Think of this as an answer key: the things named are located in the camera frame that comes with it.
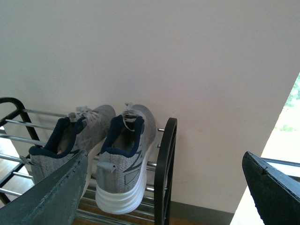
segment sneaker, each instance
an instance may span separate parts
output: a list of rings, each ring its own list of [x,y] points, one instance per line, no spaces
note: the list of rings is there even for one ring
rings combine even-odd
[[[93,158],[100,152],[101,141],[107,136],[110,121],[116,114],[110,105],[102,105],[94,110],[78,107],[76,111],[57,121],[43,148],[34,146],[29,149],[31,161],[22,157],[25,163],[31,165],[35,184],[56,171],[76,153],[86,150],[89,166],[85,192],[90,182]]]
[[[158,145],[158,132],[150,110],[127,104],[111,121],[101,148],[96,173],[96,203],[105,212],[135,210],[146,188],[146,165]]]

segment metal rod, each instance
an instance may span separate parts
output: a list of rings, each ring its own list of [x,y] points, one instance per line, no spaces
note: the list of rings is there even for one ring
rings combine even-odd
[[[13,196],[21,196],[22,194],[14,192],[14,191],[9,191],[3,188],[0,188],[0,192],[5,193],[5,194],[9,194],[9,195],[13,195]]]
[[[27,126],[27,127],[31,127],[31,128],[42,128],[42,129],[54,130],[54,127],[52,127],[52,126],[28,123],[28,122],[17,121],[17,120],[8,120],[8,119],[6,119],[5,121],[8,123],[14,123],[14,124],[23,125],[23,126]]]
[[[57,116],[57,117],[63,117],[63,118],[67,116],[65,114],[60,114],[60,113],[44,112],[44,111],[31,110],[31,109],[23,109],[23,112],[36,113],[36,114],[42,114],[42,115],[48,115],[48,116]]]
[[[147,186],[146,186],[146,191],[154,192],[154,186],[153,186],[153,185],[150,185],[150,184],[147,184]]]
[[[151,213],[151,212],[145,212],[145,211],[141,211],[141,210],[134,210],[133,212],[143,214],[143,215],[146,215],[146,216],[154,217],[154,213]]]
[[[20,141],[20,142],[26,142],[26,143],[41,145],[41,146],[45,146],[46,145],[45,142],[41,142],[41,141],[37,141],[37,140],[32,140],[32,139],[27,139],[27,138],[23,138],[23,137],[16,137],[16,136],[5,135],[5,134],[0,134],[0,137],[7,138],[7,139],[10,139],[10,140]]]
[[[148,171],[154,171],[155,172],[156,169],[156,163],[154,162],[148,162],[147,163],[147,170]]]
[[[145,202],[141,202],[141,205],[142,205],[142,206],[149,207],[149,208],[154,208],[154,205],[153,205],[153,204],[149,204],[149,203],[145,203]]]
[[[156,162],[148,161],[148,162],[147,162],[147,165],[148,165],[148,166],[151,166],[151,167],[156,167],[157,163],[156,163]]]
[[[144,197],[143,197],[144,199],[148,199],[148,200],[152,200],[152,201],[154,201],[154,198],[153,197],[150,197],[150,196],[145,196],[144,195]]]
[[[8,156],[8,155],[4,155],[4,154],[0,154],[0,158],[2,159],[7,159],[10,161],[14,161],[14,162],[18,162],[18,163],[24,163],[20,158],[18,157],[13,157],[13,156]]]
[[[18,177],[24,177],[24,178],[28,178],[28,179],[33,179],[33,176],[30,176],[28,174],[24,174],[21,172],[13,172],[14,175],[18,176]]]
[[[90,202],[96,202],[96,200],[95,199],[92,199],[92,198],[88,198],[88,197],[82,197],[81,198],[82,200],[86,200],[86,201],[90,201]]]
[[[136,215],[133,215],[133,214],[125,214],[125,215],[127,215],[129,217],[137,218],[137,219],[147,220],[147,221],[150,221],[150,222],[154,223],[153,219],[143,218],[143,217],[139,217],[139,216],[136,216]]]
[[[267,163],[276,163],[276,164],[281,164],[281,165],[300,167],[300,163],[294,163],[294,162],[283,161],[283,160],[272,159],[272,158],[262,158],[262,159],[264,161],[266,161]]]
[[[77,218],[86,219],[91,222],[105,224],[105,225],[136,225],[130,222],[119,220],[112,217],[107,217],[104,215],[99,215],[97,213],[88,212],[85,210],[77,209],[76,215]]]

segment chrome bar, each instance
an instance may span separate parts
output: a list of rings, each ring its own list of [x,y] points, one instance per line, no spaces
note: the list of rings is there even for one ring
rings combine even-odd
[[[154,219],[148,219],[148,218],[144,218],[144,217],[138,217],[138,216],[133,215],[133,214],[125,214],[125,215],[129,216],[129,217],[133,217],[133,218],[137,218],[137,219],[142,219],[142,220],[146,220],[146,221],[150,221],[150,222],[154,223]]]
[[[150,196],[145,196],[144,195],[144,197],[143,197],[144,199],[148,199],[148,200],[152,200],[152,201],[154,201],[154,198],[153,197],[150,197]]]
[[[0,188],[0,192],[8,194],[8,195],[18,196],[18,197],[22,195],[20,193],[17,193],[14,191],[9,191],[9,190],[3,189],[3,188]]]
[[[156,163],[148,161],[147,162],[147,170],[155,172],[156,165],[157,165]]]
[[[150,162],[150,161],[148,161],[147,165],[151,166],[151,167],[156,167],[157,163],[156,162]]]
[[[104,225],[136,225],[130,222],[99,215],[97,213],[88,212],[81,209],[77,209],[75,216],[77,218],[85,219],[94,223],[101,223]]]
[[[7,159],[10,161],[14,161],[14,162],[18,162],[18,163],[24,163],[20,158],[18,157],[13,157],[13,156],[8,156],[8,155],[4,155],[4,154],[0,154],[0,158],[2,159]]]
[[[143,215],[146,215],[146,216],[154,217],[154,213],[151,213],[151,212],[145,212],[145,211],[141,211],[141,210],[134,210],[133,212],[143,214]]]
[[[142,206],[149,207],[149,208],[154,208],[154,204],[149,204],[149,203],[141,202],[141,205],[142,205]]]
[[[54,130],[54,127],[46,126],[46,125],[28,123],[28,122],[17,121],[17,120],[7,120],[7,119],[5,121],[8,123],[14,123],[14,124],[23,125],[23,126],[32,127],[32,128],[42,128],[42,129]]]
[[[151,184],[146,185],[146,191],[154,192],[154,186]]]
[[[82,197],[81,200],[86,200],[86,201],[90,201],[90,202],[93,202],[95,203],[96,200],[95,199],[92,199],[92,198],[87,198],[87,197]]]
[[[25,113],[36,113],[36,114],[42,114],[42,115],[48,115],[48,116],[57,116],[57,117],[63,117],[63,118],[67,116],[65,114],[60,114],[60,113],[44,112],[44,111],[31,110],[31,109],[23,109],[23,112],[25,112]]]
[[[18,176],[18,177],[24,177],[24,178],[28,178],[28,179],[33,179],[33,176],[30,176],[28,174],[24,174],[21,172],[13,172],[14,175]]]
[[[5,135],[5,134],[0,134],[0,137],[7,138],[7,139],[10,139],[10,140],[20,141],[20,142],[36,144],[36,145],[42,145],[42,146],[46,145],[45,142],[32,140],[32,139],[27,139],[27,138],[23,138],[23,137],[16,137],[16,136],[10,136],[10,135]]]

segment shoe tongue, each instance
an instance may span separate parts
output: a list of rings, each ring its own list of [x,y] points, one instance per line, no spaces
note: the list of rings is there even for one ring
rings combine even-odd
[[[136,118],[138,118],[138,117],[139,117],[138,115],[126,115],[123,118],[125,127],[128,130],[134,132],[135,131],[135,121],[136,121]]]

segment shoe rack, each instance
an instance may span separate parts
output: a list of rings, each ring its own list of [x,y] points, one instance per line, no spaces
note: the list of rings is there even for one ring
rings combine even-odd
[[[32,123],[30,115],[39,114],[46,117],[65,117],[63,114],[25,109],[23,103],[16,98],[0,97],[0,109],[3,107],[6,108],[7,106],[9,106],[9,109],[14,109],[8,114],[0,115],[0,127],[3,126],[5,128],[6,124],[10,124],[10,126],[25,126],[30,138],[13,136],[4,132],[0,132],[0,138],[30,143],[38,147],[44,146],[45,143],[40,141],[36,130],[53,129],[55,124],[51,127],[45,124]],[[162,134],[161,142],[157,146],[157,152],[154,157],[155,160],[147,163],[147,185],[145,195],[143,201],[136,210],[124,215],[112,215],[102,212],[95,202],[96,188],[94,184],[96,184],[96,180],[92,176],[90,185],[82,197],[76,211],[73,224],[168,225],[170,218],[176,130],[176,118],[169,118],[165,128],[158,128],[158,131]],[[24,166],[24,163],[19,157],[0,154],[0,159],[18,162],[18,165],[8,172],[4,178],[0,178],[0,200],[5,205],[10,202],[9,196],[21,195],[12,190],[5,189],[5,184],[13,179],[14,176],[22,177],[23,179],[32,179],[32,176],[19,172]]]

